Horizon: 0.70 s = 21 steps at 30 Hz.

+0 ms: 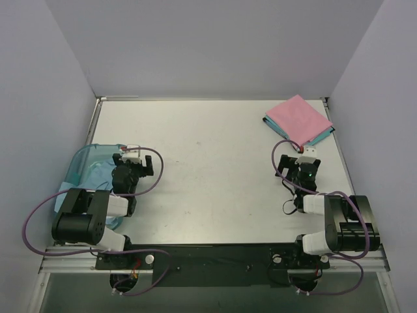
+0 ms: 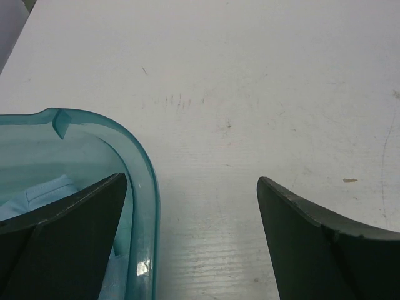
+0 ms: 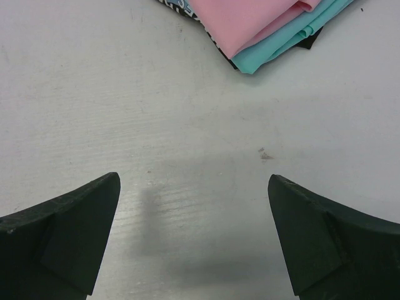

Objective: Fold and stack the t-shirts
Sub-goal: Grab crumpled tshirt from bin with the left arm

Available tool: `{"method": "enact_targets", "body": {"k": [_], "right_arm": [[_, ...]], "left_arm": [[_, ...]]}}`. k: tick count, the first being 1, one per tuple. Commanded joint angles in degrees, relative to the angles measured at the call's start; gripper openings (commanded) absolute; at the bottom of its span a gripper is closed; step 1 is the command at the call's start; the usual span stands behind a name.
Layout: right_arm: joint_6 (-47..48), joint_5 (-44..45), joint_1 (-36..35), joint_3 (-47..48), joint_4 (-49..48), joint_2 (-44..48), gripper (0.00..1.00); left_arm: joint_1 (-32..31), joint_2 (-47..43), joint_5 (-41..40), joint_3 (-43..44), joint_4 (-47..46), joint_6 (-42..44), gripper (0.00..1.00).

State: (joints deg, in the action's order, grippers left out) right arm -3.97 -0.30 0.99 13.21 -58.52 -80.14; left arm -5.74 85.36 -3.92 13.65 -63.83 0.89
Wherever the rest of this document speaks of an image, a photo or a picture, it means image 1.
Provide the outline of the light blue t shirt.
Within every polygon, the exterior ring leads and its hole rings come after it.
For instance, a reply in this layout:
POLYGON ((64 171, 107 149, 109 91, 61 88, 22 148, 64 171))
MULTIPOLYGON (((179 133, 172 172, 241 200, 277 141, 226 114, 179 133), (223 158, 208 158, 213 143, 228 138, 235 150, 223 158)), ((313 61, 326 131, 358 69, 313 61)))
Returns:
MULTIPOLYGON (((65 179, 59 187, 59 191, 67 190, 70 188, 85 188, 91 190, 111 190, 112 177, 111 172, 115 168, 114 162, 111 158, 106 160, 95 162, 87 170, 84 179, 81 179, 78 174, 74 171, 70 172, 70 178, 65 179)), ((58 213, 66 194, 61 194, 56 197, 54 212, 58 213)), ((122 217, 111 217, 106 218, 106 226, 112 230, 118 228, 122 223, 122 217)))

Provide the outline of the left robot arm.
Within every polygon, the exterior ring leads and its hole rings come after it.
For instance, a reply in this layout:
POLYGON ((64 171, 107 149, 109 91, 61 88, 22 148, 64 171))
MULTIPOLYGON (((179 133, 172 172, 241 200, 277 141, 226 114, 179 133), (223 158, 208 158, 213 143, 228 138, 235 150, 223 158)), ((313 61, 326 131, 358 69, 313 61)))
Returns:
POLYGON ((111 261, 120 269, 131 266, 134 252, 130 239, 106 226, 108 217, 130 217, 136 210, 134 195, 139 180, 153 176, 152 157, 141 160, 138 150, 113 155, 110 190, 71 188, 55 217, 51 234, 58 243, 83 244, 111 251, 111 261))

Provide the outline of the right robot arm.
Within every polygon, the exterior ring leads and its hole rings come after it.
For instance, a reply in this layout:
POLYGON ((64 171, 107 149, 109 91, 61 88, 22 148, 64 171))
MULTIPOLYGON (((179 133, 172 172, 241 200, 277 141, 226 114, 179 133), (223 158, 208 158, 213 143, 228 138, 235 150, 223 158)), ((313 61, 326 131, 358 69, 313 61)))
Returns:
POLYGON ((292 213, 319 215, 324 218, 323 230, 301 236, 301 245, 291 251, 292 262, 305 267, 314 255, 337 252, 376 251, 381 237, 366 196, 349 196, 317 192, 315 182, 321 161, 282 155, 276 176, 289 181, 293 195, 292 213))

